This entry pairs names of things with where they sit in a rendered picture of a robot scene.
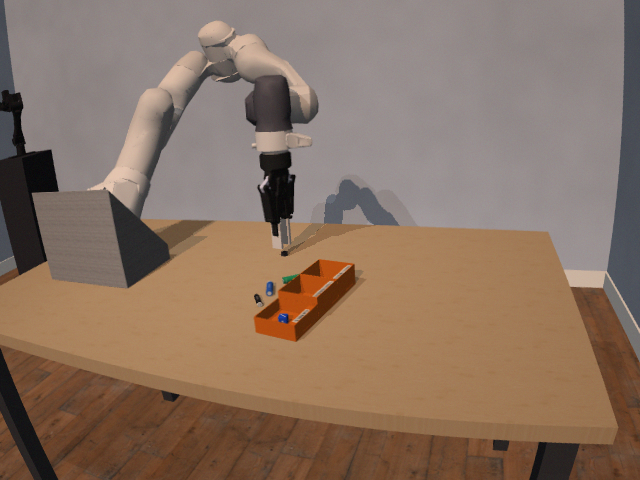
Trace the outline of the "green aa battery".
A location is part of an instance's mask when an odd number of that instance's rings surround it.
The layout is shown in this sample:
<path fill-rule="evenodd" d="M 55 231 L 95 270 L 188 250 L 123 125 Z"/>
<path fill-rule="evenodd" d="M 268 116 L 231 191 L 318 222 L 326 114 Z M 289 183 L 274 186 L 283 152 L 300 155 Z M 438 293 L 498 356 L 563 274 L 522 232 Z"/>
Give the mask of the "green aa battery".
<path fill-rule="evenodd" d="M 282 282 L 283 284 L 286 284 L 288 282 L 290 282 L 292 279 L 294 279 L 296 276 L 298 276 L 299 274 L 296 275 L 291 275 L 291 276 L 287 276 L 287 277 L 283 277 L 282 278 Z"/>

